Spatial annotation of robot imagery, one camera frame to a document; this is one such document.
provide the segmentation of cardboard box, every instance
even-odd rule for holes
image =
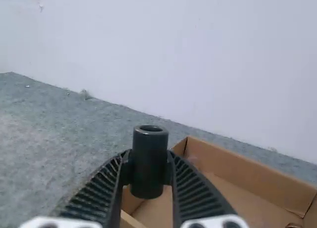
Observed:
[[[317,228],[317,189],[224,148],[187,137],[173,149],[189,159],[251,228]],[[172,192],[157,199],[122,196],[121,228],[172,228]]]

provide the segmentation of black plastic cylinder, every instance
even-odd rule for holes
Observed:
[[[136,126],[131,151],[131,193],[139,198],[152,199],[163,193],[167,164],[168,131],[153,125]]]

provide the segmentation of white wall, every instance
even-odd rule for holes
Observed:
[[[316,3],[1,0],[0,66],[317,163]]]

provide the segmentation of cardboard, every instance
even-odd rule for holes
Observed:
[[[251,228],[317,228],[317,189],[224,148],[187,137],[173,149],[205,175]],[[122,228],[172,228],[172,190],[153,200],[122,197]]]

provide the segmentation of gray carpet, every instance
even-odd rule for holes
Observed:
[[[317,185],[317,166],[34,81],[0,74],[0,223],[16,227],[49,214],[57,202],[117,152],[131,147],[132,129],[157,124],[169,146],[186,135],[261,161]]]

